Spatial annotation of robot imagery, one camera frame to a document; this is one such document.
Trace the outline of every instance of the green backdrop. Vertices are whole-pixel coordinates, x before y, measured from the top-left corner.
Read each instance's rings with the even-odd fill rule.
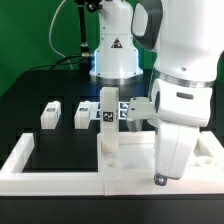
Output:
[[[0,96],[19,74],[34,66],[52,64],[60,59],[50,49],[48,32],[51,20],[62,0],[0,1]],[[132,5],[136,0],[128,0]],[[87,37],[91,50],[98,45],[98,14],[86,13]],[[67,0],[58,16],[53,43],[65,55],[79,53],[80,35],[77,5]],[[154,55],[140,49],[140,66],[152,68]],[[224,63],[218,66],[222,79]]]

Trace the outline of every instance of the white plastic frame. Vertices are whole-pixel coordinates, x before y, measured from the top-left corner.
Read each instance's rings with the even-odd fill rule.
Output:
[[[33,134],[23,134],[0,171],[0,195],[224,193],[224,150],[211,132],[205,132],[199,136],[197,148],[183,178],[178,181],[168,180],[165,187],[154,184],[154,169],[150,168],[151,165],[147,165],[152,164],[153,157],[148,158],[149,160],[145,163],[139,159],[144,152],[153,153],[154,135],[154,132],[119,133],[118,154],[108,154],[101,153],[101,134],[99,134],[97,173],[22,173],[34,148]],[[130,165],[128,161],[133,158],[136,158],[136,161],[139,159],[139,162]]]

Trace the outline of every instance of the cable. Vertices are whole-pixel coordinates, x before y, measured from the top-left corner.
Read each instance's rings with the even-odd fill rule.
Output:
[[[73,59],[73,58],[81,58],[81,57],[82,57],[82,55],[71,55],[71,56],[67,56],[67,57],[65,57],[65,58],[62,58],[62,59],[56,61],[56,62],[54,63],[54,65],[50,67],[49,70],[54,70],[54,68],[55,68],[57,65],[61,64],[61,63],[64,62],[64,61],[67,61],[67,60],[69,60],[69,59]]]
[[[36,67],[33,67],[33,68],[30,68],[30,69],[27,69],[25,70],[24,72],[21,73],[21,75],[18,76],[17,79],[21,78],[25,73],[27,72],[30,72],[30,71],[33,71],[33,70],[36,70],[36,69],[39,69],[39,68],[46,68],[46,67],[52,67],[55,65],[55,67],[57,66],[63,66],[63,65],[78,65],[79,63],[65,63],[65,64],[58,64],[58,65],[55,65],[55,64],[50,64],[50,65],[40,65],[40,66],[36,66]]]
[[[80,35],[81,35],[81,52],[88,52],[89,47],[87,43],[86,37],[86,22],[85,22],[85,11],[84,6],[86,2],[85,0],[77,0],[78,12],[79,12],[79,26],[80,26]]]
[[[57,51],[54,46],[53,46],[53,43],[52,43],[52,31],[53,31],[53,28],[54,28],[54,24],[55,24],[55,21],[57,19],[57,16],[58,16],[58,13],[60,12],[60,10],[62,9],[62,7],[64,6],[64,4],[66,3],[67,0],[63,0],[61,2],[61,4],[58,6],[55,14],[54,14],[54,17],[52,19],[52,22],[51,22],[51,25],[50,25],[50,30],[49,30],[49,44],[50,44],[50,47],[51,49],[58,55],[60,55],[61,57],[65,58],[65,55],[63,55],[62,53],[60,53],[59,51]]]

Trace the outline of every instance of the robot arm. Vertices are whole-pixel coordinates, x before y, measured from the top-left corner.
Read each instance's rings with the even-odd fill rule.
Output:
[[[122,85],[141,79],[138,50],[133,44],[133,9],[125,0],[102,0],[99,10],[100,43],[94,52],[90,80]]]
[[[167,178],[182,177],[199,127],[207,126],[209,121],[211,87],[224,49],[223,8],[222,0],[140,0],[136,5],[133,35],[142,47],[157,52],[147,120],[157,127],[158,185],[165,185]],[[137,127],[133,107],[131,100],[127,124],[132,131],[139,131],[141,116]],[[138,106],[134,111],[139,113]]]

